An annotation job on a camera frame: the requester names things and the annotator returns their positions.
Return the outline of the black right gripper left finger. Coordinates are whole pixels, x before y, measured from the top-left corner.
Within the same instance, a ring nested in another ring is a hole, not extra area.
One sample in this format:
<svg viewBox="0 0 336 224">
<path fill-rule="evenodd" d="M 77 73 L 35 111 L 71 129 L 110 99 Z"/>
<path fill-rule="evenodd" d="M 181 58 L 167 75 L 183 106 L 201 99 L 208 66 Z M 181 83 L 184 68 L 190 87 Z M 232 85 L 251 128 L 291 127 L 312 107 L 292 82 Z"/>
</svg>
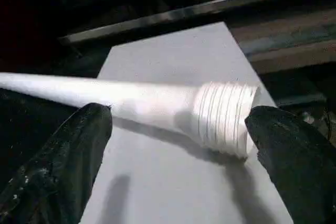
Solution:
<svg viewBox="0 0 336 224">
<path fill-rule="evenodd" d="M 112 128 L 98 103 L 66 119 L 1 192 L 1 223 L 79 223 Z"/>
</svg>

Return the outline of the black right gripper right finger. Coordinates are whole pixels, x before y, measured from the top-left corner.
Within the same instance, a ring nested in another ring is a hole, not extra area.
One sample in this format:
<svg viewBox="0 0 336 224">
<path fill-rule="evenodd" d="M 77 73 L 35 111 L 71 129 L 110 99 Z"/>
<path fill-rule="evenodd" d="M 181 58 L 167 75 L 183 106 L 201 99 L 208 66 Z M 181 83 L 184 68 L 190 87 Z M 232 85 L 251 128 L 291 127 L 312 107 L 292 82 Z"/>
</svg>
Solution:
<svg viewBox="0 0 336 224">
<path fill-rule="evenodd" d="M 335 147 L 312 125 L 272 106 L 245 119 L 257 157 L 294 223 L 335 223 Z"/>
</svg>

